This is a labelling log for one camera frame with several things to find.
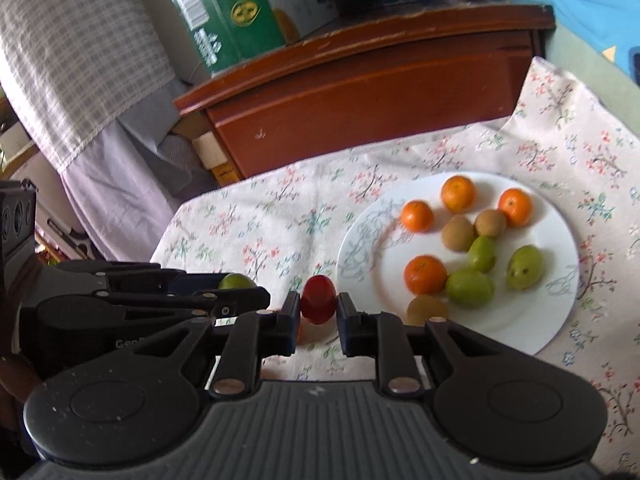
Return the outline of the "orange tangerine bottom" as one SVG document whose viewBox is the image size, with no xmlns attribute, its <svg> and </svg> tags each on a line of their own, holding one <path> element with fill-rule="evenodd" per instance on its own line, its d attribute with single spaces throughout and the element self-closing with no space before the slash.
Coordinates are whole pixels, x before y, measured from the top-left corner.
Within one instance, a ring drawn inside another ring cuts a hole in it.
<svg viewBox="0 0 640 480">
<path fill-rule="evenodd" d="M 301 344 L 304 339 L 304 326 L 303 323 L 298 323 L 297 332 L 296 332 L 296 344 Z"/>
</svg>

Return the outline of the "small green fruit left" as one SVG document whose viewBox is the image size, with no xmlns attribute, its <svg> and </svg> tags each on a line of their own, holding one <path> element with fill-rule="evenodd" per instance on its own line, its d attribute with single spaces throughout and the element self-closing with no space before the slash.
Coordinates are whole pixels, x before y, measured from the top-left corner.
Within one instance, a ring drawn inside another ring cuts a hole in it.
<svg viewBox="0 0 640 480">
<path fill-rule="evenodd" d="M 226 274 L 217 285 L 220 290 L 255 288 L 256 283 L 242 273 Z"/>
</svg>

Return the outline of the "brown kiwi middle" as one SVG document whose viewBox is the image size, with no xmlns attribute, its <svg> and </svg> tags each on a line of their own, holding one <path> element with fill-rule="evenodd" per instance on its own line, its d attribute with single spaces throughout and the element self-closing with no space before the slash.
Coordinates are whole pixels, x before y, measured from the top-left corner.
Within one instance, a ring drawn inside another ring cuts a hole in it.
<svg viewBox="0 0 640 480">
<path fill-rule="evenodd" d="M 475 237 L 474 226 L 463 214 L 456 214 L 442 228 L 442 244 L 452 252 L 467 252 Z"/>
</svg>

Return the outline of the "white round plate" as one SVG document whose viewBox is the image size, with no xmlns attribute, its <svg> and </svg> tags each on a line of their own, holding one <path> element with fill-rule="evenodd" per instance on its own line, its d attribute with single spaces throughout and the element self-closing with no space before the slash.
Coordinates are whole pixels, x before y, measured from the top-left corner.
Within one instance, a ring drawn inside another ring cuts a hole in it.
<svg viewBox="0 0 640 480">
<path fill-rule="evenodd" d="M 442 228 L 451 214 L 440 200 L 448 174 L 434 174 L 396 185 L 360 214 L 343 238 L 337 256 L 335 286 L 349 294 L 358 310 L 403 316 L 412 293 L 404 270 L 417 256 L 431 255 L 454 272 L 465 268 L 462 252 L 442 244 Z M 489 304 L 464 308 L 452 304 L 450 318 L 471 330 L 527 354 L 536 354 L 559 333 L 570 316 L 579 285 L 579 252 L 570 226 L 548 200 L 532 188 L 524 190 L 533 201 L 527 226 L 508 229 L 497 240 L 497 263 L 490 272 L 495 295 Z M 407 231 L 400 222 L 409 200 L 424 200 L 434 214 L 425 233 Z M 535 245 L 544 255 L 541 280 L 525 292 L 506 282 L 512 254 Z"/>
</svg>

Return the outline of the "green milk carton box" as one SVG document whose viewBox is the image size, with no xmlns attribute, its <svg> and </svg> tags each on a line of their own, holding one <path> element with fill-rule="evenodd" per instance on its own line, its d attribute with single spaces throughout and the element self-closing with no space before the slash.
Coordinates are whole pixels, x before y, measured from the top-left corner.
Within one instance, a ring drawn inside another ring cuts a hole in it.
<svg viewBox="0 0 640 480">
<path fill-rule="evenodd" d="M 337 19 L 335 0 L 171 0 L 215 75 L 295 44 Z"/>
</svg>

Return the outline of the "small cardboard box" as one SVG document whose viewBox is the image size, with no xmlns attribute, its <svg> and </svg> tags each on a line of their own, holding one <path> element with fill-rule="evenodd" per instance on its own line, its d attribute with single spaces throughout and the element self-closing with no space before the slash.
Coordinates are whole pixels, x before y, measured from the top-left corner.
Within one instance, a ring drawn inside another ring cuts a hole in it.
<svg viewBox="0 0 640 480">
<path fill-rule="evenodd" d="M 212 132 L 206 132 L 192 141 L 203 166 L 210 171 L 220 186 L 238 182 L 238 176 Z"/>
</svg>

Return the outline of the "green round fruit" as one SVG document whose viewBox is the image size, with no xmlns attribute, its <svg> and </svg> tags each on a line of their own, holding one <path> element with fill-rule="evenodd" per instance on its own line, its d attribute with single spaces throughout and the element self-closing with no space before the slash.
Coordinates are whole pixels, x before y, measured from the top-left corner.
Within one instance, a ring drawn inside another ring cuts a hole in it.
<svg viewBox="0 0 640 480">
<path fill-rule="evenodd" d="M 489 273 L 497 262 L 497 244 L 485 235 L 477 237 L 468 251 L 468 263 L 472 269 Z"/>
</svg>

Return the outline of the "green fruit bottom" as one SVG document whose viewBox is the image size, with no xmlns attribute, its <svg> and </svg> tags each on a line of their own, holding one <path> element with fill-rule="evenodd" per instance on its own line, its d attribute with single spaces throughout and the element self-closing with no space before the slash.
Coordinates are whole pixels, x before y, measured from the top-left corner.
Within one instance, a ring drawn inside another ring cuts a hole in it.
<svg viewBox="0 0 640 480">
<path fill-rule="evenodd" d="M 494 298 L 494 281 L 475 269 L 460 269 L 449 275 L 445 292 L 450 301 L 464 308 L 479 308 Z"/>
</svg>

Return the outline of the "red cherry tomato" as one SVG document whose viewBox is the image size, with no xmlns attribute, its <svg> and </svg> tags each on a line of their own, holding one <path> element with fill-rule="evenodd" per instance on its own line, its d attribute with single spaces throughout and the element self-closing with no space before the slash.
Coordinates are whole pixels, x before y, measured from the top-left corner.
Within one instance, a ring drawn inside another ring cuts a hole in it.
<svg viewBox="0 0 640 480">
<path fill-rule="evenodd" d="M 335 314 L 336 305 L 337 292 L 327 276 L 317 274 L 308 278 L 300 297 L 300 313 L 308 322 L 314 325 L 328 322 Z"/>
</svg>

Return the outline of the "checkered grey cloth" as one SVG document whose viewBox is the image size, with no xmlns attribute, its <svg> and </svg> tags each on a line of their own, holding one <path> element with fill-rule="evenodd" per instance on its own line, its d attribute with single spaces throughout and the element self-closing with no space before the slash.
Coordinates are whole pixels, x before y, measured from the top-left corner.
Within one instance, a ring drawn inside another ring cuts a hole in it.
<svg viewBox="0 0 640 480">
<path fill-rule="evenodd" d="M 101 254 L 149 260 L 200 163 L 142 2 L 1 0 L 1 83 Z"/>
</svg>

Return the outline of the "brown kiwi left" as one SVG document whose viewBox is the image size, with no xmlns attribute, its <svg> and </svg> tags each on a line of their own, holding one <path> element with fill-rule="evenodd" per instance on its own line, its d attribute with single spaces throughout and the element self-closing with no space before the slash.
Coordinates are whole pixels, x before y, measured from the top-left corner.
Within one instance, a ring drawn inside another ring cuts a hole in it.
<svg viewBox="0 0 640 480">
<path fill-rule="evenodd" d="M 478 236 L 496 240 L 508 226 L 508 218 L 500 209 L 485 209 L 474 220 L 474 230 Z"/>
</svg>

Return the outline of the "brown wooden cabinet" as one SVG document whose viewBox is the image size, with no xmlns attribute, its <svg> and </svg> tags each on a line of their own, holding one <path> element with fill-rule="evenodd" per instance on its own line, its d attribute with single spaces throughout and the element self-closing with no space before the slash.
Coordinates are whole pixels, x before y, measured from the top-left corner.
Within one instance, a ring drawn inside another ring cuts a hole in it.
<svg viewBox="0 0 640 480">
<path fill-rule="evenodd" d="M 540 4 L 401 6 L 213 76 L 176 99 L 241 178 L 344 148 L 510 115 L 554 26 Z"/>
</svg>

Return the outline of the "large orange tangerine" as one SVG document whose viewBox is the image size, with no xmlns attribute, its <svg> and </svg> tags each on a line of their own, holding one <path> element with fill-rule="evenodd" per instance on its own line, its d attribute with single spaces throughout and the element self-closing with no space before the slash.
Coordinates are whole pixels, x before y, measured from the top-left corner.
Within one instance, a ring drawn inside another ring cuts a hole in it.
<svg viewBox="0 0 640 480">
<path fill-rule="evenodd" d="M 498 200 L 498 209 L 506 216 L 509 226 L 521 228 L 526 226 L 533 215 L 533 201 L 520 188 L 508 188 Z"/>
</svg>

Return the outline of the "orange tangerine top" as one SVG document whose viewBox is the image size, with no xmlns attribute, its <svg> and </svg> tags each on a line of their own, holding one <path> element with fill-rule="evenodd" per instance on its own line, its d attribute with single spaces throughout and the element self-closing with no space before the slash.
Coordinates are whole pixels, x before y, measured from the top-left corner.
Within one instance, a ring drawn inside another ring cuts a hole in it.
<svg viewBox="0 0 640 480">
<path fill-rule="evenodd" d="M 470 210 L 476 200 L 474 182 L 461 174 L 449 178 L 440 190 L 440 199 L 452 214 L 462 214 Z"/>
</svg>

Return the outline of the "large green mango fruit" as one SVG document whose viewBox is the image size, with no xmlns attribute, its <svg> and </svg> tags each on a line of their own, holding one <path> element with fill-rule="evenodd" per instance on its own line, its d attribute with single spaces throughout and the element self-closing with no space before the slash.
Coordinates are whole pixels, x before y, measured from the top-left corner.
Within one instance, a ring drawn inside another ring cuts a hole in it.
<svg viewBox="0 0 640 480">
<path fill-rule="evenodd" d="M 515 290 L 536 285 L 544 274 L 544 255 L 535 245 L 518 248 L 511 256 L 506 270 L 506 282 Z"/>
</svg>

